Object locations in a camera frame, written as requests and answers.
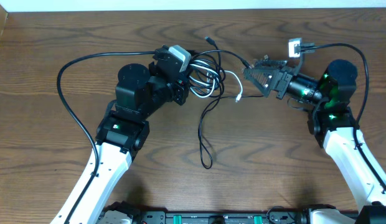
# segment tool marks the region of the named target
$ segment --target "white cable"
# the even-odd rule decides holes
[[[204,83],[204,82],[202,82],[202,81],[196,80],[195,78],[193,78],[193,77],[191,77],[191,76],[189,76],[189,78],[190,78],[191,80],[193,80],[196,84],[200,84],[201,87],[211,86],[211,84],[207,84],[207,83]]]
[[[208,72],[212,73],[211,75],[213,76],[213,78],[216,78],[217,80],[219,80],[219,79],[215,76],[215,75],[218,75],[216,71],[214,71],[214,70],[212,70],[212,69],[210,69],[210,68],[206,68],[206,67],[203,67],[203,66],[200,66],[200,65],[196,65],[196,64],[190,64],[190,65],[192,65],[192,66],[194,66],[194,67],[197,67],[197,68],[201,68],[201,69],[207,70]],[[197,83],[200,83],[200,84],[202,84],[202,85],[207,85],[207,86],[208,86],[208,84],[203,83],[203,82],[200,82],[200,81],[196,80],[196,79],[193,78],[193,77],[190,77],[190,79],[192,79],[193,81],[195,81],[195,82],[197,82]],[[211,91],[210,91],[207,95],[205,95],[205,96],[199,95],[199,94],[198,94],[193,88],[191,88],[191,87],[190,87],[190,89],[191,89],[191,91],[193,92],[193,94],[195,94],[195,95],[198,96],[199,98],[207,98],[207,97],[209,97],[209,96],[214,92],[214,90],[215,90],[215,81],[212,82],[212,88],[211,88]]]
[[[200,60],[200,59],[196,59],[196,60],[194,60],[193,62],[199,62],[199,63],[203,63],[204,65],[210,66],[207,62],[203,62],[203,61]]]
[[[231,73],[232,75],[234,75],[235,78],[236,78],[237,81],[238,81],[238,84],[240,84],[240,93],[239,93],[239,94],[237,95],[237,97],[236,97],[236,103],[237,103],[237,102],[241,99],[241,97],[242,97],[242,94],[243,94],[243,85],[242,85],[240,79],[237,77],[237,75],[234,74],[232,71],[226,71],[226,70],[225,70],[225,72],[229,72],[229,73]]]

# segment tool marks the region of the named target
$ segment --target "black cable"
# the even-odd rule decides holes
[[[279,206],[279,205],[276,205],[276,206],[273,206],[271,207],[268,212],[266,213],[266,219],[269,221],[270,224],[275,224],[273,221],[270,220],[269,218],[269,214],[271,213],[272,210],[274,209],[277,209],[277,208],[281,208],[281,209],[284,209],[283,206]],[[293,217],[289,212],[286,212],[287,215],[293,220],[293,222],[289,223],[289,224],[294,224],[295,223],[295,217]]]
[[[222,67],[220,66],[219,62],[216,63],[216,62],[212,62],[212,61],[210,61],[210,60],[203,59],[203,58],[200,58],[199,60],[214,65],[214,66],[215,66],[215,69],[216,69],[217,73],[219,73],[219,75],[220,75],[221,72],[222,72],[222,74],[224,75],[224,76],[222,77],[222,81],[225,81],[225,79],[226,79],[226,73],[225,73],[225,70],[223,70]]]
[[[107,118],[107,116],[110,114],[111,109],[113,108],[113,106],[114,106],[116,103],[117,103],[117,100],[111,100],[111,101],[107,104],[106,111],[105,111],[105,115],[103,116],[103,119],[104,119],[104,118]]]
[[[302,102],[300,102],[299,100],[297,100],[296,98],[288,98],[288,100],[287,100],[287,106],[289,106],[290,108],[296,109],[296,110],[300,110],[300,111],[304,111],[304,112],[309,112],[309,110],[306,109],[305,107],[297,107],[297,106],[291,105],[291,104],[290,104],[290,100],[295,100],[297,103],[302,103]]]
[[[200,81],[202,81],[202,82],[204,82],[204,83],[206,83],[206,84],[211,84],[211,83],[209,83],[209,82],[203,80],[201,76],[204,76],[204,77],[206,77],[206,78],[208,78],[208,79],[212,79],[212,77],[206,75],[204,72],[200,71],[200,70],[197,69],[197,68],[195,68],[194,71],[195,71],[197,77],[199,77]]]
[[[259,98],[259,97],[263,97],[263,96],[242,96],[242,98]],[[221,99],[236,99],[236,96],[222,96],[222,97],[219,97],[215,100],[212,100],[203,110],[201,116],[200,116],[200,122],[199,122],[199,129],[198,129],[198,137],[199,137],[199,142],[200,142],[200,159],[201,159],[201,164],[203,165],[204,168],[206,169],[211,169],[212,167],[212,156],[211,156],[211,153],[208,151],[207,147],[204,145],[204,143],[202,142],[202,122],[203,122],[203,119],[205,117],[205,115],[212,111],[219,103],[219,101]],[[208,109],[211,104],[213,104],[214,102],[216,102],[213,107],[211,107],[211,109]],[[208,154],[209,158],[210,158],[210,165],[207,166],[204,161],[203,161],[203,153],[202,153],[202,149],[204,148],[204,150],[206,151],[206,153]]]
[[[216,59],[215,59],[212,55],[209,55],[209,54],[202,54],[201,56],[209,57],[209,58],[211,58],[212,62],[217,63]]]
[[[325,96],[325,97],[321,98],[319,100],[319,102],[316,104],[316,106],[314,107],[313,112],[312,112],[312,123],[313,124],[316,124],[315,120],[316,120],[316,116],[318,115],[317,111],[318,111],[319,107],[322,105],[322,103],[328,102],[329,100],[330,99]],[[318,134],[318,131],[316,130],[316,125],[313,126],[313,134],[314,135]]]
[[[211,89],[211,87],[205,87],[205,86],[201,87],[201,86],[193,86],[193,85],[191,85],[190,88],[197,89],[197,90],[201,90],[201,89],[210,90]]]
[[[303,66],[305,61],[305,54],[301,54],[299,64],[298,66],[294,69],[294,75],[298,75],[299,71],[301,70],[301,67]]]
[[[68,105],[68,103],[66,102],[66,99],[63,96],[62,88],[60,87],[60,81],[62,79],[63,72],[69,66],[71,66],[71,65],[73,65],[73,64],[75,64],[77,62],[81,62],[82,60],[86,60],[86,59],[90,59],[90,58],[103,57],[103,56],[115,56],[115,55],[126,56],[126,55],[147,55],[147,54],[154,54],[154,52],[153,51],[150,51],[150,52],[107,52],[107,53],[99,53],[99,54],[87,55],[87,56],[84,56],[84,57],[80,57],[80,58],[74,59],[71,62],[65,64],[62,67],[62,69],[60,69],[59,74],[57,75],[57,93],[59,94],[60,100],[62,100],[62,103],[63,103],[64,107],[66,107],[66,110],[71,114],[71,117],[81,127],[81,129],[85,133],[85,135],[87,135],[87,137],[88,137],[88,139],[89,139],[89,141],[90,141],[90,143],[92,145],[93,152],[95,154],[95,168],[93,169],[93,172],[92,172],[91,177],[89,178],[87,184],[85,185],[85,187],[81,191],[81,194],[78,196],[78,198],[75,201],[73,207],[71,208],[70,213],[67,215],[67,218],[64,221],[65,224],[68,224],[70,222],[70,219],[71,219],[75,209],[77,208],[78,204],[80,203],[83,195],[88,190],[89,185],[92,183],[93,179],[97,175],[97,172],[98,172],[98,169],[99,169],[99,153],[98,153],[98,149],[96,148],[96,145],[95,145],[95,142],[94,142],[92,136],[89,134],[88,130],[82,124],[82,122],[77,118],[77,116],[75,115],[73,110],[71,110],[70,106]]]
[[[205,40],[206,40],[210,45],[213,45],[213,46],[215,47],[215,49],[219,50],[217,44],[215,43],[215,41],[214,41],[213,39],[211,39],[210,37],[207,36],[207,37],[205,37]],[[221,59],[220,59],[220,52],[218,52],[218,65],[219,65],[219,66],[221,66],[220,61],[221,61]]]
[[[356,148],[358,149],[358,151],[359,151],[360,155],[362,156],[363,160],[365,160],[365,163],[367,164],[369,169],[372,171],[374,177],[378,180],[378,182],[380,183],[380,185],[382,186],[382,188],[386,192],[386,184],[381,179],[381,177],[379,176],[377,171],[374,169],[373,165],[370,163],[370,161],[368,160],[368,158],[364,154],[363,149],[361,148],[362,143],[359,143],[359,140],[358,140],[357,134],[356,134],[357,128],[359,127],[359,121],[360,121],[360,119],[362,117],[362,114],[363,114],[363,111],[365,109],[365,105],[366,105],[366,102],[367,102],[367,96],[369,94],[369,85],[370,85],[369,68],[367,66],[367,61],[366,61],[365,55],[357,47],[354,47],[351,44],[344,44],[344,43],[336,43],[336,44],[326,44],[326,45],[314,46],[314,47],[304,48],[304,50],[316,50],[316,49],[323,49],[323,48],[327,48],[327,47],[348,47],[348,48],[350,48],[352,50],[355,50],[360,55],[360,57],[363,60],[363,66],[364,66],[364,70],[365,70],[365,80],[366,80],[366,83],[365,83],[365,93],[364,93],[364,97],[363,97],[362,106],[360,107],[359,114],[357,115],[357,118],[356,118],[356,124],[354,126],[354,133],[353,133],[354,134],[354,141],[355,141]]]
[[[205,52],[201,52],[201,53],[198,53],[197,55],[193,56],[191,60],[196,59],[200,55],[207,54],[207,53],[212,53],[212,52],[223,52],[223,53],[226,53],[226,54],[231,54],[231,55],[235,56],[236,58],[240,59],[240,61],[242,61],[242,63],[244,64],[244,66],[246,68],[250,67],[250,64],[244,58],[242,58],[241,56],[239,56],[239,55],[237,55],[237,54],[235,54],[233,52],[230,52],[228,50],[207,50]]]

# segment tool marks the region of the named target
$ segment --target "black connector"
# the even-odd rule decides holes
[[[205,37],[205,40],[206,40],[210,45],[215,46],[215,41],[214,41],[213,39],[211,39],[209,36]]]
[[[245,60],[240,60],[246,68],[250,68],[250,64]]]
[[[311,49],[314,46],[315,46],[315,43],[305,43],[305,44],[301,44],[301,45],[296,46],[294,48],[294,51],[302,53],[302,54],[314,53],[315,50]]]

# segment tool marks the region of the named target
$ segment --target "wooden table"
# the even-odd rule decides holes
[[[12,13],[0,44],[0,223],[48,223],[64,204],[91,153],[89,142],[65,110],[55,87],[59,69],[87,54],[154,50],[179,44],[212,47],[250,62],[265,54],[287,58],[287,41],[347,42],[369,61],[370,94],[361,126],[386,171],[386,9],[246,11]],[[352,110],[364,92],[359,56],[349,49],[318,50],[303,73],[319,78],[337,58],[359,69]],[[116,74],[128,63],[147,65],[150,56],[94,58],[64,74],[65,96],[89,131],[115,99]],[[224,56],[224,68],[240,72]],[[246,94],[259,94],[244,81]],[[238,86],[227,79],[226,95]],[[204,121],[214,167],[200,163],[197,125],[209,100],[193,94],[184,106],[168,103],[150,118],[151,133],[108,204],[126,200],[168,210],[266,210],[330,203],[356,210],[332,159],[308,133],[306,115],[275,95],[222,100]]]

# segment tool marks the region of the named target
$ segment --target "wire bundle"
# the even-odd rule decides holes
[[[219,101],[224,98],[235,98],[235,101],[237,103],[241,98],[262,97],[262,96],[243,96],[242,95],[243,85],[240,79],[232,71],[224,70],[221,67],[220,53],[222,52],[226,54],[231,54],[239,58],[240,61],[244,64],[244,66],[246,66],[247,68],[250,67],[250,64],[246,60],[241,58],[241,56],[233,52],[229,52],[226,50],[219,50],[217,45],[215,44],[215,41],[213,41],[211,38],[206,37],[205,39],[210,45],[213,45],[216,50],[208,50],[208,51],[196,54],[195,56],[192,57],[189,65],[193,69],[193,72],[195,73],[197,78],[194,78],[192,74],[189,76],[189,84],[190,84],[189,88],[190,88],[190,91],[196,96],[198,96],[199,98],[207,98],[207,97],[215,98],[204,108],[200,116],[199,128],[197,132],[197,135],[199,138],[199,144],[200,144],[199,150],[200,150],[201,164],[203,165],[204,168],[210,169],[213,163],[212,156],[202,141],[202,123],[206,114],[212,111],[218,105]],[[218,54],[218,62],[213,56],[209,55],[209,53],[215,53],[215,52]],[[224,81],[226,79],[226,73],[232,74],[238,81],[238,84],[240,85],[240,92],[236,97],[222,96],[225,91]],[[206,165],[203,161],[203,150],[209,156],[209,159],[210,159],[209,165]]]

